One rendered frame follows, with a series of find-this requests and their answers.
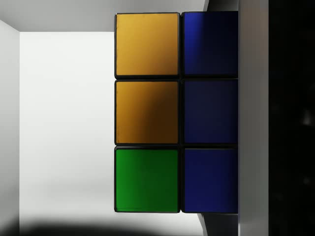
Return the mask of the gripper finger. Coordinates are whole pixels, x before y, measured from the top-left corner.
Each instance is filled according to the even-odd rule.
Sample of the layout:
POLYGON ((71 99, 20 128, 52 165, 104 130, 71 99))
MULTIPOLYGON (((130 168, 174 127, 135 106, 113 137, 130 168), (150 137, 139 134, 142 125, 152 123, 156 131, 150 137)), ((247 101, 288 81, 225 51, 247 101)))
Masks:
POLYGON ((205 0, 203 11, 238 11, 238 0, 205 0))
POLYGON ((238 215, 198 213, 203 236, 238 236, 238 215))

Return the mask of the puzzle cube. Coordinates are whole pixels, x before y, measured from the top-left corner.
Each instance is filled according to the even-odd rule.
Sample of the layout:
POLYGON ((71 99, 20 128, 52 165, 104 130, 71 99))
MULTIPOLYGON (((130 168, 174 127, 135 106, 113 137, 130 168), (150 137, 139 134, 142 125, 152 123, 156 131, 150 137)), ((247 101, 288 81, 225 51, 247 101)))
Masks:
POLYGON ((237 214, 238 12, 114 26, 114 210, 237 214))

